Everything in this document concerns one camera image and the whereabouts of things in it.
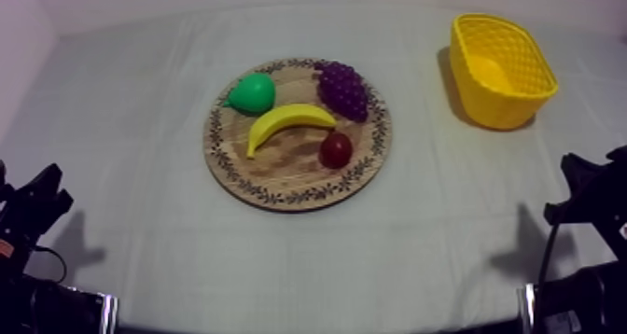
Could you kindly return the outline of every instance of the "plastic fruit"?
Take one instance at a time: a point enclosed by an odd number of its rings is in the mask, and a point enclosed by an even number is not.
[[[255,149],[275,132],[292,126],[314,126],[333,128],[336,120],[327,110],[310,104],[289,104],[275,107],[258,118],[248,134],[246,157],[253,159]]]
[[[355,122],[368,119],[368,95],[361,76],[353,67],[338,63],[318,63],[318,94],[326,106]]]
[[[261,115],[274,106],[276,88],[266,74],[244,77],[229,94],[225,107],[232,107],[246,115]]]
[[[328,168],[342,168],[352,156],[353,144],[346,134],[332,132],[320,145],[320,162]]]

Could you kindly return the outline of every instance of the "cable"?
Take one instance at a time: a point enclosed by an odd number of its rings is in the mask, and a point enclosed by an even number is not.
[[[59,279],[58,281],[56,281],[54,283],[60,284],[62,281],[65,280],[65,277],[67,276],[67,265],[65,264],[65,260],[63,259],[63,257],[61,255],[59,255],[58,252],[50,249],[49,247],[39,246],[39,245],[36,245],[33,248],[33,251],[36,251],[36,252],[46,252],[46,253],[52,254],[55,257],[57,257],[60,260],[61,265],[63,266],[63,275],[62,275],[61,279]]]
[[[553,245],[555,244],[555,237],[557,236],[557,230],[560,228],[560,220],[556,220],[555,224],[550,230],[549,239],[547,245],[544,248],[544,256],[542,257],[542,265],[540,266],[540,273],[537,277],[537,294],[535,296],[536,303],[534,303],[534,327],[532,332],[534,334],[541,333],[540,327],[540,307],[542,306],[542,297],[544,296],[544,284],[547,280],[547,270],[549,268],[550,253],[553,251]]]

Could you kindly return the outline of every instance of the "decorative floral border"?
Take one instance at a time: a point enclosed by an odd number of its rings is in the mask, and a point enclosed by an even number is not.
[[[253,72],[271,74],[282,70],[285,67],[301,67],[314,68],[316,63],[326,63],[324,60],[317,59],[286,59],[255,69]],[[306,188],[303,191],[292,191],[289,194],[273,193],[263,186],[253,184],[250,179],[242,177],[233,165],[233,160],[222,148],[224,139],[222,138],[222,107],[221,105],[227,100],[228,95],[221,96],[217,99],[219,106],[214,108],[209,115],[209,139],[211,140],[210,155],[216,158],[217,166],[226,173],[227,179],[231,183],[236,183],[237,188],[245,194],[256,197],[258,201],[265,204],[275,205],[277,203],[299,204],[310,200],[320,201],[336,193],[350,191],[353,184],[359,181],[367,169],[374,164],[376,157],[381,157],[385,153],[385,138],[389,135],[388,124],[385,122],[387,110],[383,102],[379,99],[376,90],[368,83],[364,82],[364,87],[368,94],[368,110],[369,115],[373,117],[371,121],[374,123],[372,131],[372,147],[370,148],[371,156],[366,156],[357,162],[355,166],[347,170],[339,182],[335,184],[326,183],[320,187]]]

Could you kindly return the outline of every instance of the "red apple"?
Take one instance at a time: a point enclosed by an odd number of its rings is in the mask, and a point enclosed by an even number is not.
[[[320,145],[320,162],[332,169],[344,167],[353,156],[353,145],[346,134],[331,132]]]

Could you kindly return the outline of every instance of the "table surface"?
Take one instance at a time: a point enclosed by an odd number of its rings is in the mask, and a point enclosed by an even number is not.
[[[62,38],[0,143],[9,182],[57,162],[76,202],[46,234],[67,284],[121,297],[123,323],[199,333],[374,333],[517,313],[536,278],[561,156],[605,161],[627,138],[627,46],[527,27],[560,92],[528,127],[455,114],[447,67],[461,11],[300,5],[195,12]],[[243,204],[211,176],[202,125],[220,91],[268,60],[349,63],[389,105],[390,155],[353,198],[302,216]],[[551,276],[612,259],[562,230]],[[36,258],[32,273],[58,271]]]

